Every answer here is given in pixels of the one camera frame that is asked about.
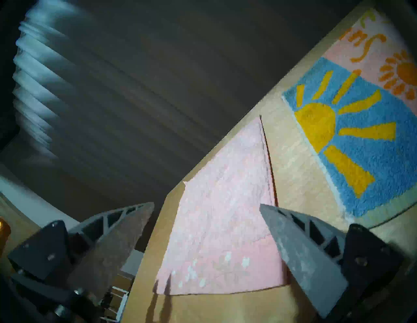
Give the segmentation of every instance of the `orange light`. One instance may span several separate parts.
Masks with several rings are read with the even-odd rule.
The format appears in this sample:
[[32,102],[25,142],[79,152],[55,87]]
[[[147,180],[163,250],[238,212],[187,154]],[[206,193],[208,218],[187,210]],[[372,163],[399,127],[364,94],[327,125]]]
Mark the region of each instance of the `orange light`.
[[11,233],[10,226],[7,224],[6,221],[0,218],[0,256],[3,253],[3,249],[6,245],[7,239],[10,236],[10,233]]

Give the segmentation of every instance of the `yellow sun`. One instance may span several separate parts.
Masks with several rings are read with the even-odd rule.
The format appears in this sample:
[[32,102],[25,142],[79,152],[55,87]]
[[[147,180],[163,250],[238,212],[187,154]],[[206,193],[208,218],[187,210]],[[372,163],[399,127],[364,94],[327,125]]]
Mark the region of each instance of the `yellow sun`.
[[380,72],[387,72],[379,78],[380,82],[388,80],[384,89],[389,90],[395,85],[392,94],[400,95],[406,91],[405,97],[408,100],[414,100],[417,90],[417,66],[412,58],[405,50],[402,50],[401,54],[395,53],[393,57],[388,57],[385,62],[387,64],[379,69]]
[[[317,154],[324,154],[327,160],[345,177],[347,184],[353,189],[355,196],[360,198],[368,186],[375,181],[375,177],[369,171],[363,169],[362,166],[356,164],[336,146],[329,145],[329,143],[335,136],[352,136],[364,139],[394,141],[396,138],[397,124],[396,122],[389,122],[364,128],[340,128],[337,133],[336,123],[339,117],[349,113],[366,111],[381,101],[382,95],[381,91],[377,89],[367,98],[346,104],[335,111],[329,105],[319,101],[329,85],[332,74],[332,70],[326,72],[317,92],[311,98],[313,102],[304,103],[305,84],[297,86],[296,105],[300,109],[294,112],[294,116],[314,151]],[[361,70],[354,70],[351,73],[333,97],[332,105],[338,104],[360,75]]]

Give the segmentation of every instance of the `sun ray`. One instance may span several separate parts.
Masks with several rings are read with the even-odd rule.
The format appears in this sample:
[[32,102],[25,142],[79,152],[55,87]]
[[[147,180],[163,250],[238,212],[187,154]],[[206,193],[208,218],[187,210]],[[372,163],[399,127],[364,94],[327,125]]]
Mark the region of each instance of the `sun ray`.
[[387,71],[390,71],[392,69],[393,69],[393,67],[391,65],[384,65],[384,66],[381,66],[381,68],[379,69],[379,71],[380,72],[387,72]]
[[394,55],[393,55],[396,59],[398,59],[398,60],[402,60],[402,57],[401,57],[401,55],[400,54],[398,54],[398,53],[394,53]]
[[327,89],[327,86],[329,85],[330,78],[332,77],[333,71],[328,71],[324,77],[323,80],[319,86],[319,89],[317,90],[316,94],[314,94],[312,100],[317,100],[321,97],[321,95],[325,92]]
[[370,172],[364,170],[335,146],[329,146],[324,151],[324,155],[344,176],[357,198],[360,198],[368,186],[375,181]]
[[362,72],[361,70],[354,70],[352,74],[349,75],[349,77],[346,79],[346,81],[343,82],[341,88],[339,89],[336,96],[334,97],[332,101],[333,104],[337,104],[340,101],[342,96],[346,94],[346,92],[349,90],[350,86],[356,80],[356,78],[361,75],[361,72]]
[[379,78],[379,81],[380,81],[380,82],[384,82],[384,81],[388,80],[389,78],[391,78],[391,77],[393,77],[393,76],[394,76],[394,72],[389,72],[389,73],[384,74],[383,76],[381,76],[381,77]]
[[398,79],[394,78],[388,82],[385,83],[384,85],[384,89],[389,90],[393,85],[395,85],[395,83],[397,83]]
[[415,99],[415,93],[414,93],[414,89],[409,89],[406,93],[405,93],[405,97],[408,100],[414,100]]
[[397,61],[395,60],[395,58],[392,57],[388,57],[385,62],[387,62],[388,64],[396,64]]
[[342,128],[339,136],[354,136],[368,139],[383,139],[394,141],[396,135],[396,123],[389,122],[380,125],[373,125],[367,128]]
[[401,56],[402,56],[402,58],[404,58],[405,60],[408,60],[408,54],[407,54],[407,52],[406,52],[405,50],[402,50],[402,51],[401,51]]
[[380,90],[376,90],[374,94],[372,94],[370,97],[364,100],[359,100],[351,104],[345,105],[338,111],[338,114],[360,112],[360,111],[369,109],[371,106],[373,106],[375,103],[377,103],[381,99],[382,99],[382,96],[381,96]]
[[397,85],[397,86],[394,88],[394,90],[393,90],[392,94],[394,94],[394,95],[399,95],[399,94],[401,94],[401,93],[403,93],[403,92],[404,92],[404,89],[405,89],[405,84],[404,84],[404,83],[401,83],[400,85]]
[[303,105],[303,97],[304,97],[304,84],[298,85],[297,86],[297,95],[296,95],[296,100],[297,100],[297,107],[301,107]]

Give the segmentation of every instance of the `rug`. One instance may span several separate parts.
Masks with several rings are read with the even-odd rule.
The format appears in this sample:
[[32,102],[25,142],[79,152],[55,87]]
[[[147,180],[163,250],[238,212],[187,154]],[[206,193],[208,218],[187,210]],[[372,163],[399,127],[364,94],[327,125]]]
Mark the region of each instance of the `rug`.
[[261,119],[185,183],[156,292],[227,294],[284,283],[283,264],[259,205],[275,205]]
[[345,217],[381,224],[417,201],[417,67],[370,9],[283,94]]

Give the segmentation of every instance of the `bolt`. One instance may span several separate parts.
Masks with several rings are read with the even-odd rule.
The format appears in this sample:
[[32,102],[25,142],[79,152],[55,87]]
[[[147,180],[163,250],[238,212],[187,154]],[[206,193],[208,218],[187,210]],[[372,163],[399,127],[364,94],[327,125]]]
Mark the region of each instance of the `bolt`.
[[368,265],[368,260],[366,259],[366,257],[356,257],[355,261],[359,266],[362,267],[366,267]]

